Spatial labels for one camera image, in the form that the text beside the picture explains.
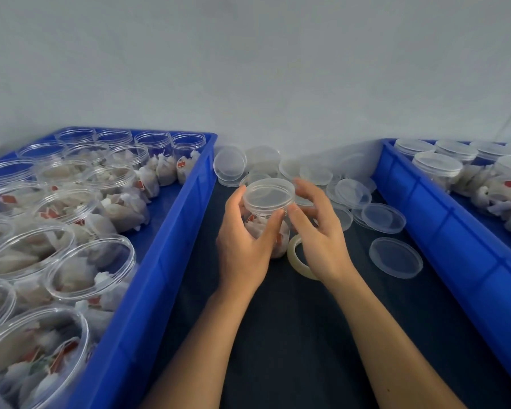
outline dark table surface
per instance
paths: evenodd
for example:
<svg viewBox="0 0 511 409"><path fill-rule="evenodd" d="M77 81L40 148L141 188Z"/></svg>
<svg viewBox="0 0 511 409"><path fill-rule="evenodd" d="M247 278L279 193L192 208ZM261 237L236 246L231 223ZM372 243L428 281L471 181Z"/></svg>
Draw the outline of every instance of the dark table surface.
<svg viewBox="0 0 511 409"><path fill-rule="evenodd" d="M216 183L152 370L150 385L194 325L218 282L215 246L225 201L234 189ZM375 193L376 202L382 198ZM401 280L370 260L384 235L354 223L344 233L354 265L424 357L469 408L511 408L511 378L424 259ZM407 232L392 235L412 247ZM318 281L271 260L235 339L224 409L377 407L348 325Z"/></svg>

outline right hand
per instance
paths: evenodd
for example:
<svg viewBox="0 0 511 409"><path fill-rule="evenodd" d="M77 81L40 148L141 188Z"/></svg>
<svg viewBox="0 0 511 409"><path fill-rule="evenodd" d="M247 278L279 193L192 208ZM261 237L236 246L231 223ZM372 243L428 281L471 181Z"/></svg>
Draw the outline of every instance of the right hand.
<svg viewBox="0 0 511 409"><path fill-rule="evenodd" d="M303 241L303 251L308 266L316 277L326 286L348 277L355 271L347 245L341 221L333 211L326 194L316 185L295 179L295 193L309 199L314 206L300 208L293 203L288 206L288 217ZM315 228L308 217L316 218Z"/></svg>

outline finger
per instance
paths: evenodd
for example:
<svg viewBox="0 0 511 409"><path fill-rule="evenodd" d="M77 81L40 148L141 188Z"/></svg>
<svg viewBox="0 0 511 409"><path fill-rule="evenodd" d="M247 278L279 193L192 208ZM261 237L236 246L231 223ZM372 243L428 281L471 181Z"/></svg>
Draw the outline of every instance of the finger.
<svg viewBox="0 0 511 409"><path fill-rule="evenodd" d="M309 238L310 235L312 235L314 232L317 232L316 228L314 228L314 226L311 224L311 220L308 219L308 217L296 203L288 206L288 217L297 232L301 235L301 238Z"/></svg>

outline left hand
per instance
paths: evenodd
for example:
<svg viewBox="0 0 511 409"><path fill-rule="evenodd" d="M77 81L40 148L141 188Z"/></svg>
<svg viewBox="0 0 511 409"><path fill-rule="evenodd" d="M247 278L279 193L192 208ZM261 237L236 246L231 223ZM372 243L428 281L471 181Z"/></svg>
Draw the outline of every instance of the left hand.
<svg viewBox="0 0 511 409"><path fill-rule="evenodd" d="M244 192L246 187L242 185L225 204L225 214L216 240L219 254L218 290L249 295L251 298L267 274L284 210L273 212L263 234L254 239L242 221Z"/></svg>

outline blue plastic crate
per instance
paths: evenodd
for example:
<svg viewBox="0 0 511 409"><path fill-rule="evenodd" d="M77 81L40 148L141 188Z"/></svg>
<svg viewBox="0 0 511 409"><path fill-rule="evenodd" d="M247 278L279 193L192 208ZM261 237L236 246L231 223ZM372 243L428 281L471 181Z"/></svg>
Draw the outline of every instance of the blue plastic crate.
<svg viewBox="0 0 511 409"><path fill-rule="evenodd" d="M389 205L511 375L511 234L501 221L450 196L382 140L373 175Z"/></svg>
<svg viewBox="0 0 511 409"><path fill-rule="evenodd" d="M142 131L131 129L134 137ZM169 132L173 136L179 133ZM35 142L54 141L55 133ZM176 182L162 187L159 196L148 205L150 224L140 232L124 233L136 249L138 272L76 386L68 408L136 407L143 397L216 181L212 165L217 135L204 134L205 148L185 184ZM0 159L6 158L16 158L16 155L11 152Z"/></svg>

